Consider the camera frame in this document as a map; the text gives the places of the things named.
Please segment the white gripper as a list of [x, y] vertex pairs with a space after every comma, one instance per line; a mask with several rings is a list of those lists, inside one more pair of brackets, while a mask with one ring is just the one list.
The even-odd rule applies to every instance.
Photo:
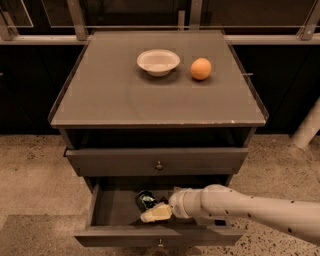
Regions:
[[168, 220], [172, 213], [181, 219], [200, 218], [202, 216], [201, 193], [201, 189], [178, 189], [170, 196], [169, 205], [163, 202], [158, 203], [143, 212], [140, 219], [144, 223]]

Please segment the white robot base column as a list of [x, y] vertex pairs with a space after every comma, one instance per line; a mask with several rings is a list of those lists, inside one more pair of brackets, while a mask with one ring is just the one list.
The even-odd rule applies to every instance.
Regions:
[[292, 136], [293, 144], [300, 149], [307, 147], [319, 130], [320, 97]]

